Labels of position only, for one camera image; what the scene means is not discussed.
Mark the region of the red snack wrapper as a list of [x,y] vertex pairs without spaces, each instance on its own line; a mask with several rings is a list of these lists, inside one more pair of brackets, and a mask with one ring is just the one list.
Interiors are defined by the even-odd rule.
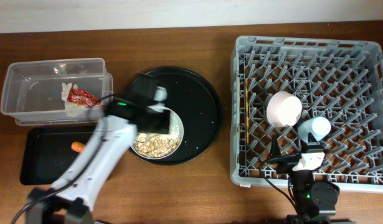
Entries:
[[74,87],[70,89],[67,101],[69,103],[75,103],[76,105],[84,106],[86,108],[100,106],[101,104],[97,97],[93,96],[85,90],[75,89]]

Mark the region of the white tissue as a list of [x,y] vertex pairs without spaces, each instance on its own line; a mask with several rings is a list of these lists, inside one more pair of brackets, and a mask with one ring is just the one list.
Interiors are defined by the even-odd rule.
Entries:
[[72,83],[62,83],[62,92],[61,92],[61,99],[64,101],[64,108],[67,116],[69,117],[77,117],[83,113],[85,110],[84,106],[78,105],[76,103],[70,103],[67,101],[67,98],[69,96],[70,89],[78,89],[77,84],[72,84]]

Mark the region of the blue cup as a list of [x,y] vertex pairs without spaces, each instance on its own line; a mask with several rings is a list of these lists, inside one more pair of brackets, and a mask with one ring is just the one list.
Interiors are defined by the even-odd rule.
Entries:
[[325,117],[318,116],[302,122],[298,126],[298,135],[304,142],[308,142],[308,134],[311,133],[316,141],[322,140],[331,130],[331,123]]

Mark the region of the white bowl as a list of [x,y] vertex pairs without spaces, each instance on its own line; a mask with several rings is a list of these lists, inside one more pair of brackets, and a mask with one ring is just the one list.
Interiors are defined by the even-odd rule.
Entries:
[[275,93],[267,104],[268,122],[276,128],[294,126],[302,112],[301,100],[286,92]]

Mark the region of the orange sausage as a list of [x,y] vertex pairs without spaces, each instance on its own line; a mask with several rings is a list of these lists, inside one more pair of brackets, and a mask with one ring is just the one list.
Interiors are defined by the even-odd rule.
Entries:
[[85,145],[81,142],[73,142],[71,144],[71,149],[75,152],[81,153],[85,148]]

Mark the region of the grey plate with food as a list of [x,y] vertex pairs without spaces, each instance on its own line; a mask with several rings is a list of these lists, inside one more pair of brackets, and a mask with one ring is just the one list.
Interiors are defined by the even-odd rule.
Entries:
[[184,126],[179,115],[173,110],[162,107],[171,112],[169,133],[138,133],[131,149],[136,155],[144,159],[158,160],[169,157],[181,145],[184,137]]

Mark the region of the wooden chopstick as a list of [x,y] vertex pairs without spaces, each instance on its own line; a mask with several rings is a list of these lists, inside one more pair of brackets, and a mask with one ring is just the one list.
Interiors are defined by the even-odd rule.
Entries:
[[245,79],[245,126],[246,126],[246,144],[249,144],[248,78]]

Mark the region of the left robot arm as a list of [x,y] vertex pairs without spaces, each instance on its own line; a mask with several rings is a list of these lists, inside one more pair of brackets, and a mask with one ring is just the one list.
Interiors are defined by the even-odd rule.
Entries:
[[138,132],[168,133],[166,97],[159,79],[144,73],[121,93],[103,97],[103,116],[85,149],[48,190],[34,188],[12,222],[24,215],[26,223],[94,223],[97,196]]

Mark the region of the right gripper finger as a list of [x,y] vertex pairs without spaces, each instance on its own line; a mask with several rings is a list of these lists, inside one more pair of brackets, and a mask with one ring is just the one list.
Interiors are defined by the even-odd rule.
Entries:
[[272,136],[271,149],[270,149],[270,159],[272,161],[281,157],[281,151],[280,151],[280,147],[278,145],[277,139],[278,139],[278,136],[274,134]]
[[308,133],[308,142],[306,143],[307,152],[326,152],[323,145],[316,140],[312,133]]

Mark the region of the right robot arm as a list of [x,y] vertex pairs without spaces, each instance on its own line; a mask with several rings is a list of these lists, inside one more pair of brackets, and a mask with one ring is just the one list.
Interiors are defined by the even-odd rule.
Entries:
[[272,136],[268,163],[276,165],[277,174],[288,176],[287,197],[296,212],[287,215],[285,223],[331,223],[340,188],[326,180],[315,180],[313,175],[323,164],[325,155],[326,150],[311,133],[300,152],[286,156],[281,155],[277,136]]

